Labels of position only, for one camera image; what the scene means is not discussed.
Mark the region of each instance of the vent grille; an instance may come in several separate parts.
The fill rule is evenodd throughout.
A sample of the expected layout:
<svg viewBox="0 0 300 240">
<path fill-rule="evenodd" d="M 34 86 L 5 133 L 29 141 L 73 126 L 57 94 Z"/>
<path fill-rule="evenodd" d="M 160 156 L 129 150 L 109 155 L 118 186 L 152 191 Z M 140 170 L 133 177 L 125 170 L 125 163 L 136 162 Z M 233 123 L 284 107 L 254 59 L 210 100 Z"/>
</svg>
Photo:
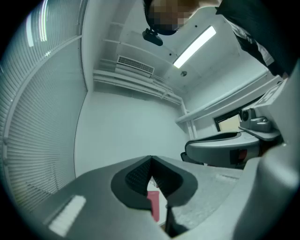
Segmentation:
<svg viewBox="0 0 300 240">
<path fill-rule="evenodd" d="M 151 75 L 154 73 L 153 67 L 143 64 L 141 62 L 138 62 L 136 60 L 130 59 L 130 58 L 119 56 L 118 63 L 142 70 L 144 72 L 150 73 Z"/>
</svg>

